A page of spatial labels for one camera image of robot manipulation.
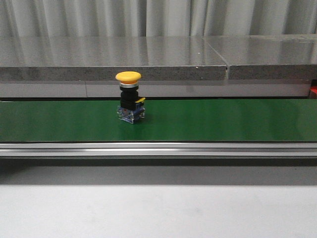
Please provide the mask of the green conveyor belt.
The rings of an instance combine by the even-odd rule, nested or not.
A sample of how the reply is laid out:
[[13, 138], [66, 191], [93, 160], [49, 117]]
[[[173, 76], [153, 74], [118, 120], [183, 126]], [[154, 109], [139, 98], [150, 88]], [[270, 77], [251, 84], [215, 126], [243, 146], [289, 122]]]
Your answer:
[[1, 142], [312, 141], [308, 99], [148, 100], [145, 118], [118, 118], [119, 102], [12, 101], [0, 105]]

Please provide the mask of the grey stone counter slab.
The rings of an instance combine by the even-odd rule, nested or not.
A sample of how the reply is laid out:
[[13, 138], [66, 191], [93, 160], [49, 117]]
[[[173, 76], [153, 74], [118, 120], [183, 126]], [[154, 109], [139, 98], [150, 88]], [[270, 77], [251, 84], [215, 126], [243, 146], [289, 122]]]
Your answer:
[[316, 35], [2, 37], [3, 98], [114, 98], [141, 73], [144, 97], [307, 97]]

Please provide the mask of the red object at right edge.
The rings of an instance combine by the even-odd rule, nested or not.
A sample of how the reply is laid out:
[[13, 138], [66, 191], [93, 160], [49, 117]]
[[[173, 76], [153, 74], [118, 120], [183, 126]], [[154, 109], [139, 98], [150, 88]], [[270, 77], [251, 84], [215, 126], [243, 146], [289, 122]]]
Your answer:
[[317, 86], [312, 86], [310, 88], [309, 99], [317, 99]]

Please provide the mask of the grey pleated curtain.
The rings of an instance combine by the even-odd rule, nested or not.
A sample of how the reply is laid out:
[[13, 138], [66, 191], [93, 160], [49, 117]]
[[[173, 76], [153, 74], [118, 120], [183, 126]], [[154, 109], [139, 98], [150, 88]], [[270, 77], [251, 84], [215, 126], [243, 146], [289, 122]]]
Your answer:
[[314, 0], [3, 0], [0, 34], [212, 36], [314, 34]]

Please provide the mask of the aluminium conveyor side rail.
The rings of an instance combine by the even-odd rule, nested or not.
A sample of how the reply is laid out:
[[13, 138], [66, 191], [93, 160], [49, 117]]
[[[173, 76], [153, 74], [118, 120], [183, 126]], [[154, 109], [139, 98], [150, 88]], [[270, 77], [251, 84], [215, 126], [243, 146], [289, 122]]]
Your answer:
[[4, 158], [316, 158], [315, 142], [2, 143]]

